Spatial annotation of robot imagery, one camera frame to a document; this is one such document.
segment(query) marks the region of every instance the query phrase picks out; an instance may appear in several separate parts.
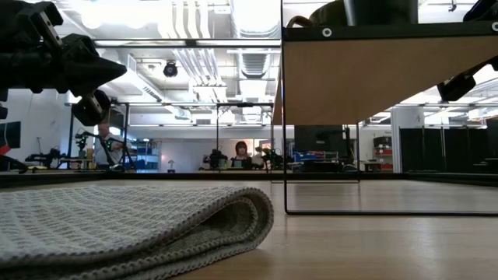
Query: ceiling duct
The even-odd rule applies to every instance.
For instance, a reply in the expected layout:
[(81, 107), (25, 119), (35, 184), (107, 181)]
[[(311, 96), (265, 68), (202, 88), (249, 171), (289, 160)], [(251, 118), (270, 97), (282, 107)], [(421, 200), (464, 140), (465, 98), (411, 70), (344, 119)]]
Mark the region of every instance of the ceiling duct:
[[(209, 28), (208, 28), (208, 26), (209, 26), (208, 0), (200, 0), (200, 1), (198, 1), (198, 4), (199, 4), (199, 14), (200, 14), (199, 28), (201, 29), (202, 38), (210, 39), (211, 33), (209, 32)], [(215, 79), (216, 84), (223, 85), (224, 83), (221, 80), (221, 76), (219, 74), (219, 69), (218, 69), (218, 64), (216, 62), (215, 51), (212, 48), (210, 48), (210, 49), (205, 48), (205, 49), (202, 49), (201, 51), (204, 51), (205, 58), (207, 58), (207, 61), (204, 61), (204, 64), (206, 67), (211, 69), (212, 77)]]
[[(200, 3), (204, 3), (204, 5), (207, 6), (207, 1), (200, 1)], [(194, 39), (199, 38), (199, 33), (197, 32), (197, 24), (195, 23), (196, 13), (197, 13), (197, 6), (195, 5), (195, 0), (188, 0), (188, 32), (190, 33), (190, 36)], [(201, 10), (200, 12), (201, 21), (199, 24), (200, 25), (205, 24), (207, 26), (208, 25), (207, 14), (205, 15), (205, 19), (203, 19), (203, 16), (204, 16), (203, 11)], [(202, 61), (204, 62), (205, 68), (202, 68), (201, 66), (201, 70), (203, 71), (204, 76), (209, 77), (209, 84), (215, 85), (216, 78), (211, 68), (211, 65), (209, 64), (209, 59), (208, 59), (209, 54), (205, 50), (199, 50), (199, 49), (194, 50), (194, 52), (198, 54), (201, 57)]]
[[(174, 29), (173, 25), (173, 3), (172, 1), (164, 2), (164, 16), (158, 20), (157, 29), (162, 38), (171, 38), (177, 39), (178, 35)], [(191, 77), (197, 85), (201, 85), (203, 83), (200, 76), (195, 73), (194, 65), (190, 62), (190, 59), (185, 51), (185, 49), (173, 49), (173, 54), (175, 58), (181, 63), (187, 72), (188, 76)]]
[[(140, 89), (140, 91), (143, 94), (151, 96), (157, 103), (173, 102), (172, 100), (169, 100), (165, 96), (163, 96), (161, 91), (158, 90), (155, 86), (153, 86), (152, 83), (149, 82), (149, 80), (146, 77), (137, 73), (137, 68), (136, 68), (137, 61), (131, 55), (128, 55), (126, 66), (128, 71), (122, 77), (124, 77), (124, 79), (133, 84), (137, 89)], [(171, 112), (177, 120), (192, 119), (191, 112), (188, 110), (184, 110), (179, 107), (173, 107), (173, 106), (165, 106), (165, 108), (166, 110)]]
[[(279, 2), (265, 0), (230, 0), (233, 32), (241, 39), (279, 38)], [(260, 79), (269, 69), (270, 54), (238, 54), (242, 75)]]
[[(180, 38), (188, 38), (187, 34), (185, 33), (185, 28), (184, 28), (184, 1), (183, 0), (176, 0), (175, 5), (177, 7), (175, 30), (177, 31)], [(194, 18), (189, 16), (189, 21), (192, 21)], [(204, 75), (204, 73), (202, 71), (201, 63), (195, 57), (194, 50), (186, 49), (186, 55), (187, 55), (187, 58), (186, 58), (187, 62), (192, 65), (191, 69), (195, 73), (195, 76), (199, 77), (201, 79), (202, 85), (209, 84), (208, 78)]]

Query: black metal frame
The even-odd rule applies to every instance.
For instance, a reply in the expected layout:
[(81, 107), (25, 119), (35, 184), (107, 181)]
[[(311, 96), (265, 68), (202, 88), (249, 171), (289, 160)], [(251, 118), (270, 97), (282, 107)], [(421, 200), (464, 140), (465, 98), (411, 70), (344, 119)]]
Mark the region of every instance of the black metal frame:
[[(128, 151), (128, 123), (129, 123), (129, 117), (130, 117), (130, 103), (126, 103), (126, 112), (124, 113), (124, 125), (123, 125), (123, 145), (124, 148), (126, 149), (126, 153), (128, 155), (128, 160), (130, 161), (130, 165), (133, 166), (136, 169), (135, 163), (133, 163), (132, 158), (130, 157), (130, 152)], [(125, 154), (123, 153), (123, 168), (125, 168), (126, 165), (126, 160), (125, 160)]]
[[(283, 23), (283, 5), (281, 5), (281, 23)], [(349, 26), (349, 27), (324, 27), (329, 28), (331, 31), (330, 37), (324, 37), (324, 28), (282, 28), (281, 30), (281, 69), (284, 69), (285, 64), (285, 48), (286, 44), (291, 42), (304, 42), (304, 41), (323, 41), (323, 40), (381, 40), (381, 39), (407, 39), (407, 38), (429, 38), (429, 37), (479, 37), (479, 36), (495, 36), (496, 32), (493, 31), (491, 25), (494, 22), (480, 21), (480, 22), (467, 22), (467, 23), (438, 23), (438, 24), (420, 24), (420, 25), (405, 25), (405, 26)], [(98, 45), (99, 42), (105, 40), (95, 40), (94, 43)], [(129, 45), (114, 46), (114, 48), (179, 48), (178, 44), (167, 45), (167, 40), (130, 40)], [(274, 44), (268, 46), (247, 46), (244, 44), (227, 44), (227, 45), (203, 45), (197, 44), (197, 41), (181, 40), (185, 42), (184, 47), (208, 47), (208, 48), (277, 48)], [(282, 81), (285, 80), (285, 72), (281, 73)], [(283, 136), (283, 150), (282, 154), (287, 153), (287, 134), (286, 134), (286, 94), (285, 83), (282, 82), (282, 136)], [(70, 126), (69, 136), (69, 151), (72, 147), (72, 128), (73, 116)], [(125, 126), (124, 133), (128, 133), (128, 123)], [(359, 126), (356, 129), (356, 151), (359, 153)], [(286, 157), (284, 156), (284, 166), (286, 166)], [(327, 174), (327, 173), (313, 173), (313, 174), (298, 174), (287, 173), (286, 168), (283, 174), (279, 173), (262, 173), (262, 174), (243, 174), (243, 173), (195, 173), (195, 174), (181, 174), (181, 173), (65, 173), (65, 174), (30, 174), (30, 175), (2, 175), (2, 185), (0, 188), (7, 187), (20, 187), (32, 186), (39, 184), (60, 184), (60, 183), (73, 183), (78, 181), (90, 180), (281, 180), (284, 184), (284, 198), (285, 198), (285, 211), (290, 215), (452, 215), (452, 216), (498, 216), (498, 212), (361, 212), (361, 211), (297, 211), (289, 210), (287, 205), (287, 181), (288, 180), (423, 180), (435, 182), (447, 182), (456, 184), (473, 184), (498, 187), (498, 175), (484, 175), (484, 174), (453, 174), (453, 173), (400, 173), (400, 174), (370, 174), (370, 173), (356, 173), (356, 174)]]
[[(149, 38), (149, 39), (93, 39), (92, 42), (95, 44), (96, 48), (147, 48), (147, 49), (167, 49), (167, 48), (253, 48), (253, 49), (269, 49), (269, 48), (279, 48), (279, 39), (262, 39), (257, 40), (260, 44), (245, 44), (244, 42), (251, 41), (252, 39), (160, 39), (160, 38)], [(125, 44), (105, 44), (112, 43), (116, 41), (125, 41)], [(211, 44), (200, 44), (201, 42), (211, 42)]]
[[(438, 127), (439, 125), (434, 125), (434, 124), (429, 124), (429, 125), (423, 125), (420, 129), (422, 130), (422, 166), (426, 166), (426, 129), (431, 128), (431, 127)], [(444, 161), (444, 170), (441, 170), (441, 172), (448, 172), (447, 170), (447, 160), (446, 160), (446, 138), (444, 136), (444, 128), (447, 127), (444, 124), (440, 126), (440, 140), (441, 140), (441, 157)], [(467, 153), (469, 156), (472, 154), (472, 148), (471, 148), (471, 141), (470, 141), (470, 127), (467, 125), (461, 125), (460, 127), (465, 128), (465, 137), (467, 139)], [(399, 134), (401, 134), (401, 130), (403, 128), (398, 127)]]
[[(75, 126), (75, 115), (72, 113), (72, 110), (71, 110), (71, 120), (70, 120), (70, 123), (69, 123), (68, 153), (66, 154), (66, 155), (68, 155), (68, 157), (71, 157), (71, 151), (72, 151), (72, 133), (73, 133), (73, 130), (74, 130), (74, 126)], [(68, 169), (68, 170), (71, 169), (71, 165), (69, 163), (67, 163), (66, 169)]]
[[(283, 19), (283, 3), (281, 3), (281, 23)], [(286, 87), (285, 83), (285, 56), (286, 45), (288, 43), (306, 42), (306, 41), (333, 41), (333, 40), (383, 40), (383, 39), (409, 39), (409, 38), (429, 38), (429, 37), (480, 37), (480, 36), (496, 36), (498, 32), (494, 31), (492, 24), (495, 22), (490, 21), (477, 21), (466, 23), (436, 23), (436, 24), (410, 24), (403, 26), (327, 26), (327, 27), (314, 27), (314, 28), (284, 28), (281, 29), (282, 36), (282, 52), (280, 56), (281, 68), (281, 95), (282, 95), (282, 134), (283, 134), (283, 153), (287, 153), (287, 134), (286, 134)], [(357, 145), (359, 143), (359, 129), (356, 130)], [(357, 165), (359, 166), (359, 157), (357, 157)], [(287, 165), (286, 158), (284, 157), (284, 166)], [(363, 212), (363, 211), (332, 211), (332, 210), (291, 210), (288, 207), (288, 189), (287, 183), (290, 179), (290, 174), (284, 168), (283, 184), (284, 184), (284, 210), (288, 215), (455, 215), (455, 216), (498, 216), (498, 212)], [(474, 181), (458, 178), (454, 180), (455, 176), (438, 176), (438, 174), (419, 175), (414, 177), (415, 174), (405, 174), (406, 180), (434, 180), (452, 183), (468, 183), (474, 182), (475, 184), (491, 184), (496, 185), (494, 182), (489, 182), (489, 177), (484, 180)], [(305, 180), (316, 180), (314, 175), (309, 175)]]

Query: white wall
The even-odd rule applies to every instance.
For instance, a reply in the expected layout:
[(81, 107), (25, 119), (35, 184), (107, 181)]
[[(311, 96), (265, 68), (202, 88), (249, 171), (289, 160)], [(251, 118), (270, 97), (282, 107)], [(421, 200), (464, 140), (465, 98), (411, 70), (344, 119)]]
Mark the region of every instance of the white wall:
[[(351, 139), (356, 139), (356, 128), (351, 128)], [(390, 127), (359, 127), (359, 159), (374, 159), (374, 138), (391, 136)]]
[[(350, 127), (351, 139), (356, 139), (356, 128)], [(201, 140), (201, 142), (212, 143), (209, 145), (209, 153), (211, 149), (216, 146), (216, 127), (130, 127), (130, 133), (135, 135), (136, 138), (168, 138), (188, 140)], [(368, 160), (374, 158), (374, 138), (381, 136), (391, 136), (390, 127), (359, 127), (359, 157), (361, 160)], [(223, 145), (223, 139), (270, 139), (270, 128), (220, 128), (219, 129), (220, 145)], [(287, 128), (287, 138), (294, 138), (294, 128)], [(274, 129), (275, 148), (282, 150), (282, 127), (275, 127)], [(231, 146), (235, 146), (237, 140), (233, 140)], [(226, 150), (227, 147), (223, 145), (222, 151), (224, 154), (229, 155), (233, 149)]]
[[(221, 139), (219, 146), (223, 155), (229, 159), (234, 157), (235, 145), (239, 141), (245, 141), (249, 151), (253, 149), (252, 139)], [(204, 155), (210, 155), (215, 147), (215, 139), (162, 139), (160, 172), (167, 172), (170, 168), (168, 162), (172, 159), (177, 173), (194, 173), (201, 167)]]
[[(38, 137), (42, 153), (48, 153), (54, 147), (59, 147), (61, 153), (68, 152), (71, 108), (64, 105), (66, 95), (53, 89), (40, 94), (33, 94), (28, 89), (9, 90), (9, 98), (3, 104), (9, 109), (9, 115), (0, 123), (21, 121), (21, 148), (12, 149), (8, 156), (24, 161), (30, 154), (39, 153)], [(75, 119), (73, 134), (80, 128), (93, 131)], [(77, 151), (73, 139), (72, 155), (76, 156)]]
[(167, 172), (172, 159), (177, 173), (194, 173), (201, 167), (202, 156), (211, 154), (215, 146), (213, 139), (163, 139), (160, 172)]

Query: shelf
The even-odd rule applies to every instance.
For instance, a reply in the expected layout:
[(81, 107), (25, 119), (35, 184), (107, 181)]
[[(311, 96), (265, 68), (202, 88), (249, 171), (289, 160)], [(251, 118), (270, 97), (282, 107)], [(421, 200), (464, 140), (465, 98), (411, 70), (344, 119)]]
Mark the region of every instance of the shelf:
[(356, 124), (487, 61), (498, 55), (492, 23), (337, 26), (330, 37), (324, 28), (285, 29), (286, 123)]

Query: gray waffle towel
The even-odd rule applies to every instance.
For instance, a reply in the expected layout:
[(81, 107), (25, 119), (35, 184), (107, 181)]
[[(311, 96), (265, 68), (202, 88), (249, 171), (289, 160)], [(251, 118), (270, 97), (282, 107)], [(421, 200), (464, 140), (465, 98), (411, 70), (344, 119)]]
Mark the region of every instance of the gray waffle towel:
[(0, 193), (0, 278), (163, 279), (254, 249), (272, 224), (250, 187)]

